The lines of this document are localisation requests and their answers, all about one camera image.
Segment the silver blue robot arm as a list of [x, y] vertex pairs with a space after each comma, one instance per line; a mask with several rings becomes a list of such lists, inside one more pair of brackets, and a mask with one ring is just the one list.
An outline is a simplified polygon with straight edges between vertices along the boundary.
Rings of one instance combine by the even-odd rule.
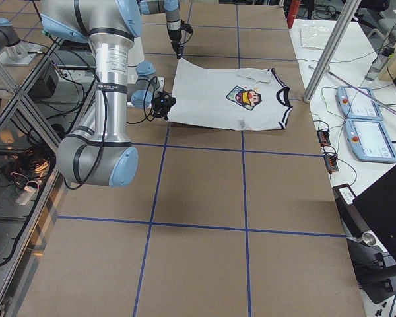
[[141, 0], [139, 8], [143, 15], [153, 15], [164, 13], [166, 17], [166, 28], [172, 49], [177, 59], [183, 55], [182, 40], [182, 20], [180, 18], [180, 4], [178, 0]]
[[158, 11], [155, 1], [43, 1], [43, 29], [58, 38], [87, 43], [95, 56], [95, 102], [61, 141], [57, 167], [78, 186], [126, 186], [139, 154], [126, 134], [127, 105], [167, 119], [176, 99], [160, 89], [146, 61], [129, 72], [130, 51], [143, 31], [142, 15]]

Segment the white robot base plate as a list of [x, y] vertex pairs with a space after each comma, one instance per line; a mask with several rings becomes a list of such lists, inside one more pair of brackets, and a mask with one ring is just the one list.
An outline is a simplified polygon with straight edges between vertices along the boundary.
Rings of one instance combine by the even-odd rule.
[[128, 52], [127, 103], [136, 108], [149, 108], [163, 91], [165, 78], [156, 74], [154, 65], [145, 59], [141, 37], [134, 39]]

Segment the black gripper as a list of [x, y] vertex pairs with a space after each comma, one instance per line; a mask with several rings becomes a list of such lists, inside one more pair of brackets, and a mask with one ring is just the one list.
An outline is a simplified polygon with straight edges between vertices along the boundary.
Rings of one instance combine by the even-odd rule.
[[182, 48], [183, 48], [182, 30], [181, 29], [168, 30], [168, 35], [169, 35], [171, 45], [172, 45], [174, 52], [176, 54], [176, 58], [181, 59], [182, 58]]
[[167, 92], [158, 92], [151, 102], [151, 116], [168, 120], [168, 112], [176, 104], [176, 98]]

